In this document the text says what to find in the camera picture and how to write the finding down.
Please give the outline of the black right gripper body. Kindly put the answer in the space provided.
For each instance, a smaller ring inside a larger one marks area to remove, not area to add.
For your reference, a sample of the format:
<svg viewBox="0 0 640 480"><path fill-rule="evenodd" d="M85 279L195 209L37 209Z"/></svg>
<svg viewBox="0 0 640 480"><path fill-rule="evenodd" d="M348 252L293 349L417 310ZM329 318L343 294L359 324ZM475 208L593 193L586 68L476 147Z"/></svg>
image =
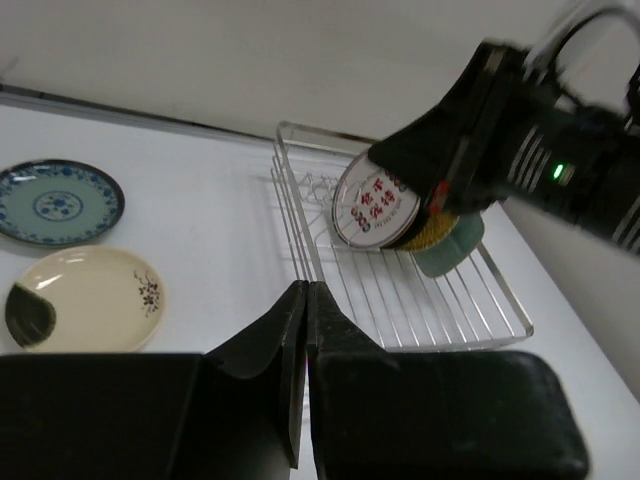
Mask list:
<svg viewBox="0 0 640 480"><path fill-rule="evenodd" d="M555 79L525 74L523 50L483 42L452 88L426 114L375 143L368 159L416 193L430 215L464 215L517 198L553 216L560 196L531 193L508 177L526 135L550 114Z"/></svg>

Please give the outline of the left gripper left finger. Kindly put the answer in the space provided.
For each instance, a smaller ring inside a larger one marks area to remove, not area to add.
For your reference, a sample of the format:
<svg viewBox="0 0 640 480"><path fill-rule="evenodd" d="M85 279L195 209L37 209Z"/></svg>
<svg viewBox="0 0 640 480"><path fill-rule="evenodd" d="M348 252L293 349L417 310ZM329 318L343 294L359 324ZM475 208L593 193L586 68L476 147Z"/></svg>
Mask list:
<svg viewBox="0 0 640 480"><path fill-rule="evenodd" d="M298 466L305 383L307 283L206 355L208 470Z"/></svg>

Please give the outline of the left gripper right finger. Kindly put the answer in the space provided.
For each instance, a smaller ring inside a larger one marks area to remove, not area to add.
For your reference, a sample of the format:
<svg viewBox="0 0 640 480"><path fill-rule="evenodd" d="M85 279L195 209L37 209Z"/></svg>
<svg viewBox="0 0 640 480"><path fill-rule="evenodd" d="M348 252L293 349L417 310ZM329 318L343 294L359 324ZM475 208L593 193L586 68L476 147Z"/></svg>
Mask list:
<svg viewBox="0 0 640 480"><path fill-rule="evenodd" d="M309 285L306 322L309 360L332 353L352 355L383 351L342 312L325 282L311 282Z"/></svg>

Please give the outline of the light green rectangular plate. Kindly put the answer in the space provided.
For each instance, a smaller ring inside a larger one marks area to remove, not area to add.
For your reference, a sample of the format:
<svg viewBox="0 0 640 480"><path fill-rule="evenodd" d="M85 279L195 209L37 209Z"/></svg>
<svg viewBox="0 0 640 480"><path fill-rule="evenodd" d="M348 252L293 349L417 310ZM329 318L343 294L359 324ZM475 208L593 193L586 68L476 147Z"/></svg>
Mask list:
<svg viewBox="0 0 640 480"><path fill-rule="evenodd" d="M462 215L455 227L434 246L418 250L412 256L420 271L429 278L449 273L481 243L485 224L479 213Z"/></svg>

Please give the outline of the round bamboo woven plate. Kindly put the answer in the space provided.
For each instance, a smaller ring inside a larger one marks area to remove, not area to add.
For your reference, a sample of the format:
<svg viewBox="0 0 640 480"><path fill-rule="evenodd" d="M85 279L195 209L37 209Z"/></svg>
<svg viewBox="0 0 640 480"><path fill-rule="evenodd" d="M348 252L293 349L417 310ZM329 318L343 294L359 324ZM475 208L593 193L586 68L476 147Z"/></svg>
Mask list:
<svg viewBox="0 0 640 480"><path fill-rule="evenodd" d="M420 232L407 243L398 247L401 251L417 252L427 250L443 241L457 226L459 216L441 212L431 216Z"/></svg>

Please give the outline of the white plate with red characters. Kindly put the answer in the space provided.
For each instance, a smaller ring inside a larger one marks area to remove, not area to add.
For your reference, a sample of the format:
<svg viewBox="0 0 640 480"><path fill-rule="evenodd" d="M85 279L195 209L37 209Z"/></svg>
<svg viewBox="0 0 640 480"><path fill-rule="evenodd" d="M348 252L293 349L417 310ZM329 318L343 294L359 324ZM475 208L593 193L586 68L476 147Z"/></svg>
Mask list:
<svg viewBox="0 0 640 480"><path fill-rule="evenodd" d="M334 190L331 218L337 236L357 249L380 249L398 241L416 220L418 195L363 151Z"/></svg>

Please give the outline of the cream plate with black patch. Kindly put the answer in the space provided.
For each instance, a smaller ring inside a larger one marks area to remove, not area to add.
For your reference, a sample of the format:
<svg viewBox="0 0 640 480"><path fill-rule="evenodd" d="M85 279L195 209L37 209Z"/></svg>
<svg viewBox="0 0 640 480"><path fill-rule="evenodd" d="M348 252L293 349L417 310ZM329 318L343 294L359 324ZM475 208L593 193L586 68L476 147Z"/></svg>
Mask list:
<svg viewBox="0 0 640 480"><path fill-rule="evenodd" d="M154 335L166 303L161 276L143 258L83 246L42 258L14 281L4 322L28 352L132 352Z"/></svg>

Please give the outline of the blue patterned round plate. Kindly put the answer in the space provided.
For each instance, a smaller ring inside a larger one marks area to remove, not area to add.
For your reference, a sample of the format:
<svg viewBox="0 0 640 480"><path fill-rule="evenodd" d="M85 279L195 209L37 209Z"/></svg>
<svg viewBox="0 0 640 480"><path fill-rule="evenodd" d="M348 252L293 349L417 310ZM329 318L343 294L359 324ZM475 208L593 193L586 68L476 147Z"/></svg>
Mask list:
<svg viewBox="0 0 640 480"><path fill-rule="evenodd" d="M43 159L1 171L1 234L30 246L94 241L115 227L124 210L117 181L86 163Z"/></svg>

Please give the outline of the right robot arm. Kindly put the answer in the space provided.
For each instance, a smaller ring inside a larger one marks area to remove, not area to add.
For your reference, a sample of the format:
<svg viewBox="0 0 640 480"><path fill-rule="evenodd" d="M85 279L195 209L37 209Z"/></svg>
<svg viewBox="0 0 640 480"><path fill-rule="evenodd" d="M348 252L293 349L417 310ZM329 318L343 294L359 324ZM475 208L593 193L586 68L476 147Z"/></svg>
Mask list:
<svg viewBox="0 0 640 480"><path fill-rule="evenodd" d="M369 159L432 213L516 198L628 254L639 251L639 139L601 108L561 109L524 77L525 52L492 42L426 114Z"/></svg>

